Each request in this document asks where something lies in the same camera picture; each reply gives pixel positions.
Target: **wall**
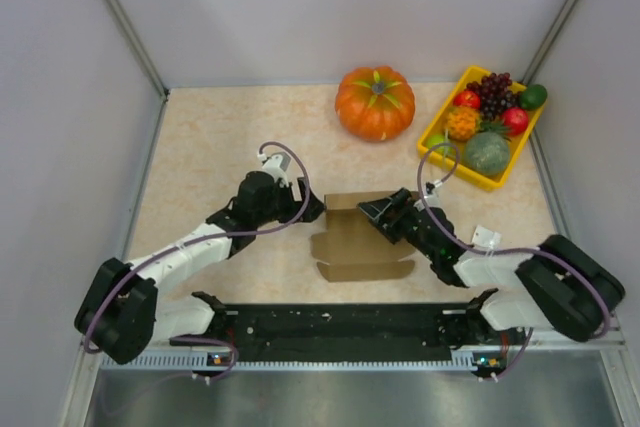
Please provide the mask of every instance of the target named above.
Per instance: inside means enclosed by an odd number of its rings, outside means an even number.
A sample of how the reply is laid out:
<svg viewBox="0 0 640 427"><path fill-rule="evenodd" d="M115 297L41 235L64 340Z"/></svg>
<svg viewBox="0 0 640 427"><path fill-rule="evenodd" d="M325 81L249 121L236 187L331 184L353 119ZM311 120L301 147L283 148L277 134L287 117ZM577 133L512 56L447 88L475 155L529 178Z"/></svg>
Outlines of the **wall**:
<svg viewBox="0 0 640 427"><path fill-rule="evenodd" d="M619 277L619 314L640 360L640 0L583 0L538 81L538 129L579 244Z"/></svg>
<svg viewBox="0 0 640 427"><path fill-rule="evenodd" d="M171 87L524 73L564 0L121 0Z"/></svg>
<svg viewBox="0 0 640 427"><path fill-rule="evenodd" d="M56 425L159 97L101 0L0 0L0 425Z"/></svg>

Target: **cardboard box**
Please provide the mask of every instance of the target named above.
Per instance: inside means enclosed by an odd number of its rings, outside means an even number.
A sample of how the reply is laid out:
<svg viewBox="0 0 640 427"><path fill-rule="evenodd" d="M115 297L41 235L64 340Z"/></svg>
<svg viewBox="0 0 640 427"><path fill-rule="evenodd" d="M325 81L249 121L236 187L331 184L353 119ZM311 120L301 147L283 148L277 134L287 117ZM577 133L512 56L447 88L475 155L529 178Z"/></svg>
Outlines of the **cardboard box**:
<svg viewBox="0 0 640 427"><path fill-rule="evenodd" d="M327 231L311 236L311 255L329 282L391 280L407 277L413 260L402 260L415 248L402 240L391 244L357 208L392 191L329 194L324 198Z"/></svg>

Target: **yellow basket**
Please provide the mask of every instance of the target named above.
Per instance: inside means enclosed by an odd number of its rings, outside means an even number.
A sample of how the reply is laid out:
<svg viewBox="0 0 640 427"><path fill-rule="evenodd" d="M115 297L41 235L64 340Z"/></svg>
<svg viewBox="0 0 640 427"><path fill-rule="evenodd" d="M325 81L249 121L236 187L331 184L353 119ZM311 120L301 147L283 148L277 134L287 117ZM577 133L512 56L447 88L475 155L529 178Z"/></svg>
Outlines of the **yellow basket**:
<svg viewBox="0 0 640 427"><path fill-rule="evenodd" d="M434 119L431 121L431 124L429 124L429 127L427 127L427 130L425 130L424 133L422 134L422 137L420 137L420 140L418 141L417 145L418 145L418 152L420 153L421 157L423 157L427 153L427 150L428 150L426 146L427 139L434 134L444 134L445 114L449 109L449 107L453 105L453 98L456 95L458 95L460 92L465 90L469 82L474 82L474 81L480 82L483 76L489 75L490 73L491 72L489 72L488 70L478 67L477 65L471 65L467 69L467 71L458 81L458 85L456 85L456 88L453 89L451 94L449 94L449 97L447 98L445 103L442 105L442 107L440 108L440 110L438 111ZM526 89L526 87L517 82L513 82L513 84L511 84L510 86L510 89L513 92L522 92L523 90ZM536 110L532 112L527 112L527 115L529 116L529 126L527 127L527 130L525 130L520 135L511 137L511 142L509 142L509 150L511 151L511 160L509 161L509 165L507 166L504 172L498 175L487 177L485 175L479 174L478 172L471 170L468 167L465 167L464 165L458 165L455 175L489 192L502 187L504 183L507 181L507 178L511 173L511 169L513 169L513 166L518 160L518 157L520 156L520 152L522 152L524 145L527 143L527 139L529 138L529 135L531 135L531 132L533 131L533 127L536 125L536 122L538 122L538 119L540 118L540 114L542 114L542 111L544 110L545 106L546 106L546 102ZM458 148L460 149L460 153L462 154L462 151L464 149L464 143L455 142L455 141L452 141L452 142L458 146ZM443 159L442 155L439 154L438 152L431 152L431 155L429 155L429 162L431 162L432 164L436 164L438 166L442 166L447 170L451 169L454 163L453 160L450 159L449 157L446 157Z"/></svg>

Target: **pumpkin stem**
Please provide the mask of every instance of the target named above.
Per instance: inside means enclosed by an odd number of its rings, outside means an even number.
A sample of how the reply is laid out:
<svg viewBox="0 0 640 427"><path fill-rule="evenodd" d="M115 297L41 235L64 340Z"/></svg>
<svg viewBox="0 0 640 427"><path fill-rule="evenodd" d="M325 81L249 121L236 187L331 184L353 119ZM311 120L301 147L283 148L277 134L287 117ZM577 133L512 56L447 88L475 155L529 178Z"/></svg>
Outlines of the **pumpkin stem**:
<svg viewBox="0 0 640 427"><path fill-rule="evenodd" d="M385 87L386 86L384 85L384 82L380 81L380 82L376 82L375 84L373 84L371 86L371 90L373 90L374 94L380 95L381 93L384 92Z"/></svg>

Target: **beige table surface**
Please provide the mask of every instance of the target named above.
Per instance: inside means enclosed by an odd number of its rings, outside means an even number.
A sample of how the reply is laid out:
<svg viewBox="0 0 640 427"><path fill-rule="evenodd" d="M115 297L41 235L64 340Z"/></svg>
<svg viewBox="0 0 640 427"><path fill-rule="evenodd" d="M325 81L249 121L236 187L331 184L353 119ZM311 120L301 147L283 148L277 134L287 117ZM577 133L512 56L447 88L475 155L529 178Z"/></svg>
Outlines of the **beige table surface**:
<svg viewBox="0 0 640 427"><path fill-rule="evenodd" d="M278 140L302 158L319 198L333 192L415 189L416 140L453 88L412 85L416 115L399 138L360 141L339 124L335 85L175 89L171 92L135 229L131 258L177 240L221 209L247 172L259 170L258 146ZM298 171L293 167L293 174ZM442 171L430 164L426 179ZM457 178L440 191L457 235L471 239L477 224L502 233L502 247L536 245L552 232L551 218L530 148L504 188L486 193ZM204 290L222 302L444 302L471 298L467 289L438 281L428 260L394 281L328 283L310 255L309 237L324 229L294 225L259 237L234 258L203 269L173 298Z"/></svg>

